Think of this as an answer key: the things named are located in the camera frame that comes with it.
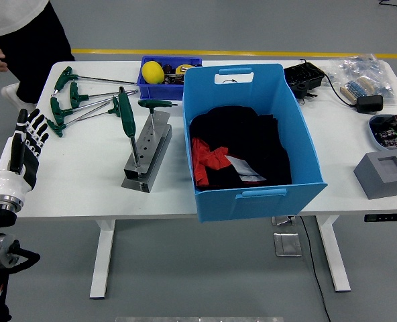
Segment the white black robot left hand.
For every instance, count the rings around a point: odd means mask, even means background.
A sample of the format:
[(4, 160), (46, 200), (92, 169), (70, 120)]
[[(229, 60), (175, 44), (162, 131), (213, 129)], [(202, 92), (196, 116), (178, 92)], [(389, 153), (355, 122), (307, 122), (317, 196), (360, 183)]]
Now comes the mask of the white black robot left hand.
[(7, 138), (0, 158), (0, 195), (20, 201), (36, 185), (39, 157), (46, 140), (48, 124), (39, 109), (21, 109), (14, 133)]

